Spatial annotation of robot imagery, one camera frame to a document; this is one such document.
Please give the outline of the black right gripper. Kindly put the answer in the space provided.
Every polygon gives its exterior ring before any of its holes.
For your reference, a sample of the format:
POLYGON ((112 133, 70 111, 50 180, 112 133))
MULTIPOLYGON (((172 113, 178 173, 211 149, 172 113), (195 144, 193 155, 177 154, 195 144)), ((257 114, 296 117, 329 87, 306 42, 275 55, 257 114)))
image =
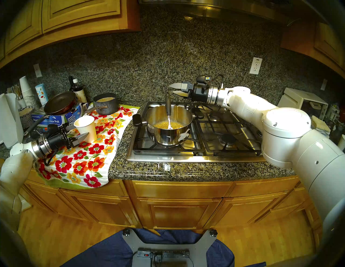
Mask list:
POLYGON ((183 81, 182 83, 173 83, 169 87, 177 89, 178 91, 172 91, 174 94, 177 94, 184 98, 189 98, 192 101, 206 103, 208 99, 208 81, 197 81, 192 84, 188 81, 183 81))

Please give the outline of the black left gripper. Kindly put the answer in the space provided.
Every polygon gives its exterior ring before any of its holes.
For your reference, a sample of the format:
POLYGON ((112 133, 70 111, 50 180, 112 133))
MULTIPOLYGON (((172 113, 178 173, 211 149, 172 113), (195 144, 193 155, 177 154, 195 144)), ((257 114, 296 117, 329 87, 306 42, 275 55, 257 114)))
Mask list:
POLYGON ((89 132, 79 134, 77 136, 68 137, 69 131, 75 129, 74 123, 64 123, 63 129, 43 130, 42 136, 42 153, 43 158, 46 158, 49 154, 57 152, 62 147, 73 148, 73 145, 79 145, 89 135, 89 132))

